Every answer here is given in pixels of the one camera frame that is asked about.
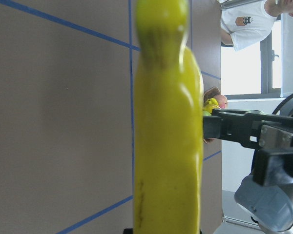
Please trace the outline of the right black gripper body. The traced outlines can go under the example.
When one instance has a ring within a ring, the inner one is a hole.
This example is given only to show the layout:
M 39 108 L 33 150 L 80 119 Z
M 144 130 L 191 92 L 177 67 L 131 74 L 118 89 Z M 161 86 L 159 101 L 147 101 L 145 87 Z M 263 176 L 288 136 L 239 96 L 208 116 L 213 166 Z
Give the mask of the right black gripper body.
M 266 115 L 258 130 L 254 182 L 265 187 L 293 184 L 293 117 Z

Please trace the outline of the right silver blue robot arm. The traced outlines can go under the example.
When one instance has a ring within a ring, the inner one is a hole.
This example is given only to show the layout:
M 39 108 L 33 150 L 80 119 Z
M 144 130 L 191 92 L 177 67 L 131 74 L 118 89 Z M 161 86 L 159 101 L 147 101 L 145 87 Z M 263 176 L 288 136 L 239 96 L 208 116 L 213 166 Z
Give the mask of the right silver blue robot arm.
M 266 234 L 293 234 L 293 93 L 271 114 L 214 109 L 203 120 L 204 138 L 254 150 L 251 173 L 235 202 Z

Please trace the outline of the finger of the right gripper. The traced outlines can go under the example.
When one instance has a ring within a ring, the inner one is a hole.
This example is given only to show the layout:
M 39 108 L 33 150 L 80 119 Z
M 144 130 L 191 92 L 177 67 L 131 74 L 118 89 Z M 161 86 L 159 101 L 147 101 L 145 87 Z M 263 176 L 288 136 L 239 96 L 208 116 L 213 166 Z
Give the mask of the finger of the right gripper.
M 221 139 L 240 143 L 249 149 L 259 149 L 258 127 L 264 113 L 257 110 L 213 109 L 212 115 L 203 117 L 204 139 Z

